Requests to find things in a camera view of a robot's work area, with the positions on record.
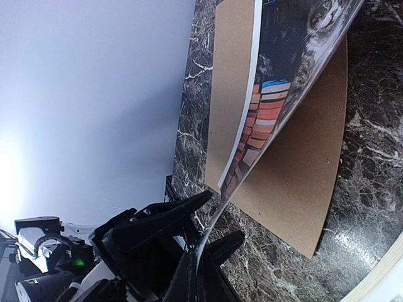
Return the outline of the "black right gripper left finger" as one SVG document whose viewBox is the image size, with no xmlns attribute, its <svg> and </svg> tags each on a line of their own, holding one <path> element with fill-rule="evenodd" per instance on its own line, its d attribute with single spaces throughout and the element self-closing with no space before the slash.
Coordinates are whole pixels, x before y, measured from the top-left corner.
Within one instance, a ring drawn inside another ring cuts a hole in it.
<svg viewBox="0 0 403 302">
<path fill-rule="evenodd" d="M 196 254 L 185 252 L 174 273 L 163 302 L 197 301 Z"/>
</svg>

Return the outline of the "pink wooden picture frame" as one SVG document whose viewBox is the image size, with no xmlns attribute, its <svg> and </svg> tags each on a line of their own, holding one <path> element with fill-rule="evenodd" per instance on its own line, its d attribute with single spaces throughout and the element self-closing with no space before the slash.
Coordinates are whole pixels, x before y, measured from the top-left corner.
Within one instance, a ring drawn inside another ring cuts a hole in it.
<svg viewBox="0 0 403 302">
<path fill-rule="evenodd" d="M 392 301 L 402 293 L 402 242 L 396 241 L 372 271 L 341 301 Z"/>
</svg>

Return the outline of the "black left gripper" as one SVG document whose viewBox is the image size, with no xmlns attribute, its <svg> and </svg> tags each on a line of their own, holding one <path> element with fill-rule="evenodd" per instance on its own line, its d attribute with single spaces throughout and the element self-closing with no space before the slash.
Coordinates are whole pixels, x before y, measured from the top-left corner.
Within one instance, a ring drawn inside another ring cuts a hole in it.
<svg viewBox="0 0 403 302">
<path fill-rule="evenodd" d="M 118 293 L 107 301 L 163 301 L 185 252 L 196 254 L 200 235 L 190 216 L 212 197 L 204 191 L 190 198 L 154 203 L 121 212 L 90 234 L 95 251 L 115 275 Z M 205 246 L 238 301 L 240 296 L 220 266 L 243 244 L 236 231 Z M 196 256 L 196 275 L 202 259 Z"/>
</svg>

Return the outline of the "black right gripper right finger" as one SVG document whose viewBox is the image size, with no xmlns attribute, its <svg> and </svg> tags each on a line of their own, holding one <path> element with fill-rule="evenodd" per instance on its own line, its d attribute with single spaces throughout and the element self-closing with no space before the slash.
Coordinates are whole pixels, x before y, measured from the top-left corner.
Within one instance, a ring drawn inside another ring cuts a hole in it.
<svg viewBox="0 0 403 302">
<path fill-rule="evenodd" d="M 209 253 L 202 255 L 198 266 L 196 293 L 197 301 L 238 301 L 229 283 L 219 273 Z"/>
</svg>

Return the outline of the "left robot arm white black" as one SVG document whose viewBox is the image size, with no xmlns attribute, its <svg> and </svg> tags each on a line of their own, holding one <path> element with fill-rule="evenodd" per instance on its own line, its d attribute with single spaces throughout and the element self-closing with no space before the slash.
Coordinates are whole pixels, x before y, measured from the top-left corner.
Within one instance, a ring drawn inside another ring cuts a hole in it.
<svg viewBox="0 0 403 302">
<path fill-rule="evenodd" d="M 233 232 L 199 252 L 191 215 L 212 194 L 131 208 L 100 226 L 40 216 L 15 223 L 20 301 L 239 301 L 221 265 L 242 245 Z"/>
</svg>

